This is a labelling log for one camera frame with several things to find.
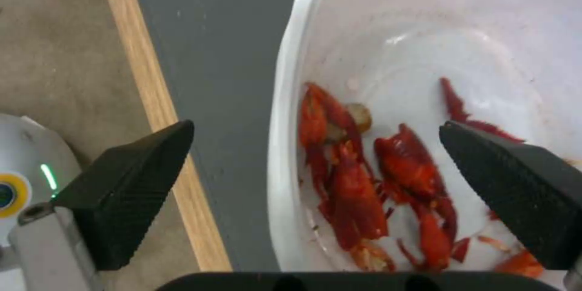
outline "cooked crawfish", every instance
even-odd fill
[[[522,275],[535,279],[544,272],[544,267],[541,266],[529,251],[524,249],[515,256],[497,265],[494,271]]]
[[[416,134],[405,124],[400,124],[396,135],[377,138],[374,150],[384,176],[386,193],[393,192],[397,185],[434,209],[444,220],[442,229],[452,246],[457,236],[457,211],[437,166]]]
[[[398,247],[410,264],[417,270],[439,272],[449,266],[452,245],[449,236],[441,229],[437,218],[430,208],[417,201],[410,203],[419,222],[420,250],[424,254],[424,263],[420,264],[410,252],[408,252],[401,240]]]
[[[348,251],[362,239],[387,236],[388,227],[373,179],[358,161],[351,141],[336,145],[334,153],[337,158],[326,210],[337,242]]]
[[[487,133],[495,134],[498,137],[505,138],[507,140],[512,140],[513,142],[524,142],[525,140],[517,138],[502,129],[499,129],[496,125],[487,123],[480,120],[470,120],[468,119],[470,114],[466,113],[464,110],[464,102],[459,98],[451,81],[446,77],[441,77],[441,88],[443,95],[445,96],[445,104],[447,105],[447,111],[449,116],[453,121],[458,121],[459,123],[464,123],[475,129],[482,130]]]
[[[322,200],[320,210],[325,213],[329,204],[326,181],[329,179],[329,164],[324,152],[324,142],[328,134],[328,123],[345,130],[351,141],[357,160],[363,163],[372,176],[370,165],[362,152],[362,140],[356,122],[349,111],[328,92],[314,83],[307,83],[307,92],[301,101],[299,117],[299,142],[306,151],[306,162],[311,168],[314,189]]]

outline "plastic bowl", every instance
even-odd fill
[[[416,131],[457,208],[457,239],[479,232],[516,246],[500,222],[488,221],[486,205],[438,140],[447,119],[438,78],[451,79],[475,119],[564,158],[582,158],[582,115],[573,110],[582,100],[581,6],[580,0],[295,0],[279,49],[268,158],[270,230],[281,269],[357,270],[316,210],[297,146],[306,81],[342,102],[368,106],[374,124],[362,137],[370,163],[375,138],[392,135],[401,122]],[[421,258],[416,219],[403,206],[389,226],[391,237],[379,243],[400,270],[410,269],[395,238]],[[490,270],[505,258],[472,241],[467,260],[451,269]],[[562,287],[562,276],[545,272],[541,279]]]

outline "crawfish leg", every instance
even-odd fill
[[[457,237],[457,211],[453,206],[451,199],[447,197],[438,198],[434,210],[444,220],[442,230],[447,235],[451,246],[455,243]]]
[[[447,111],[449,112],[449,115],[451,115],[451,119],[461,123],[465,122],[469,117],[469,114],[465,112],[463,108],[464,103],[453,89],[451,80],[446,77],[441,77],[441,87],[445,96]]]
[[[499,127],[497,127],[496,125],[493,125],[491,123],[487,123],[487,122],[480,121],[480,120],[468,120],[465,123],[471,127],[478,129],[478,130],[482,130],[484,132],[497,135],[498,137],[505,138],[507,140],[512,140],[513,142],[518,142],[518,143],[525,142],[524,139],[517,138],[517,137],[503,131],[502,129],[499,129]]]
[[[321,200],[327,200],[328,194],[325,183],[328,179],[328,162],[324,150],[320,145],[309,145],[306,149],[307,163],[311,167],[311,179]]]

